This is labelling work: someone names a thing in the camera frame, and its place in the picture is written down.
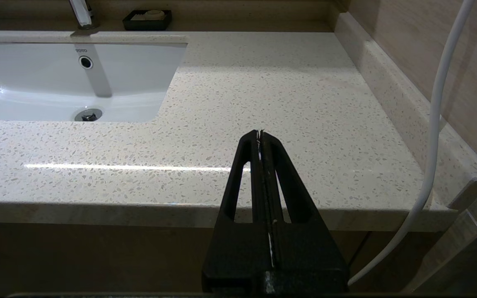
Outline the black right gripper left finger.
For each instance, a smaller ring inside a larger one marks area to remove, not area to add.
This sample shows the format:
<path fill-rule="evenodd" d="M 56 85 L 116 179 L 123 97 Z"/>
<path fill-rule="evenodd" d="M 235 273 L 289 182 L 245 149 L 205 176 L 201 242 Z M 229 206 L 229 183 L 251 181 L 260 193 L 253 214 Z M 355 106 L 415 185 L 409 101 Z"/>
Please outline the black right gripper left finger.
<path fill-rule="evenodd" d="M 202 288 L 207 293 L 254 293 L 258 279 L 272 268 L 259 142 L 260 132 L 252 130 L 238 143 L 202 267 Z M 246 163 L 250 163 L 252 222 L 237 223 L 237 199 Z"/>

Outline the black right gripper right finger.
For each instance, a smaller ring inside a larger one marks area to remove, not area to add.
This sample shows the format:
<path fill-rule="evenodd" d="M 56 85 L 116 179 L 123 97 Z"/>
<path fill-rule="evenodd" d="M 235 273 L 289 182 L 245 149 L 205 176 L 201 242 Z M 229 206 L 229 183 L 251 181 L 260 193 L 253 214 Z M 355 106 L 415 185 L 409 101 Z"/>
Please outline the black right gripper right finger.
<path fill-rule="evenodd" d="M 260 134 L 271 269 L 263 293 L 346 293 L 349 269 L 282 143 Z"/>

